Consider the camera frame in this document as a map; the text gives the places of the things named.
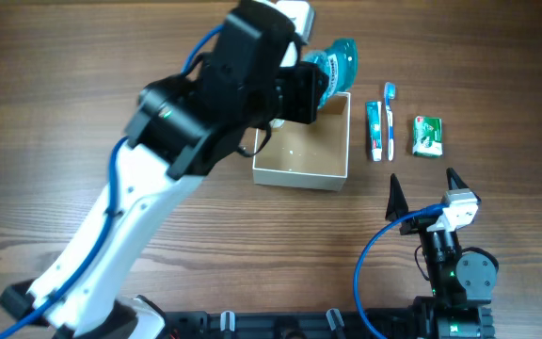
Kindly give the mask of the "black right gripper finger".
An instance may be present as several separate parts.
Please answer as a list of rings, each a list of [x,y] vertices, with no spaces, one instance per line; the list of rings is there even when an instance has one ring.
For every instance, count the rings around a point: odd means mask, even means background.
[[[446,169],[448,190],[447,203],[480,203],[480,197],[460,178],[453,168]]]
[[[395,173],[390,177],[390,196],[385,220],[395,221],[409,212],[408,204],[399,180]]]

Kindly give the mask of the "blue mouthwash bottle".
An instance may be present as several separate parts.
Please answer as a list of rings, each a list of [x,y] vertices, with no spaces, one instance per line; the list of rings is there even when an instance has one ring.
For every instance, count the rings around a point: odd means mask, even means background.
[[[354,39],[337,39],[325,50],[313,50],[304,60],[316,64],[327,76],[318,108],[321,109],[329,98],[338,92],[348,91],[354,84],[358,72],[358,48]]]

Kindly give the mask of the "white leaf-print tube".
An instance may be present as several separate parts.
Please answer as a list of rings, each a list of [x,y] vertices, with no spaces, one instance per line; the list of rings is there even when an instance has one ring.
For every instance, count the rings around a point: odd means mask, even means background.
[[[282,119],[273,119],[271,122],[270,122],[270,126],[273,128],[273,129],[280,129],[283,124],[285,123],[285,120],[282,120]]]

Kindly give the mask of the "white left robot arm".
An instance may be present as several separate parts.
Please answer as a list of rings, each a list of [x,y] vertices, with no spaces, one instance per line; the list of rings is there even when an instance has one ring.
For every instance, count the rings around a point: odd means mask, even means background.
[[[242,153],[249,128],[312,123],[328,78],[301,57],[314,23],[305,1],[242,1],[195,48],[183,69],[139,94],[113,147],[108,182],[71,242],[38,278],[7,287],[14,324],[58,338],[165,338],[165,313],[120,287],[164,220],[213,167]]]

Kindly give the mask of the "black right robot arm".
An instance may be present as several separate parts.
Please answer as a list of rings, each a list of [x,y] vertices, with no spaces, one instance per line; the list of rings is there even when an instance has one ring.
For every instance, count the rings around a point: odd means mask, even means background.
[[[473,223],[481,199],[446,169],[448,190],[444,208],[400,223],[401,235],[420,238],[426,265],[424,278],[432,295],[416,297],[405,309],[389,309],[378,318],[388,338],[494,338],[488,305],[497,282],[499,263],[477,247],[462,248],[457,231]]]

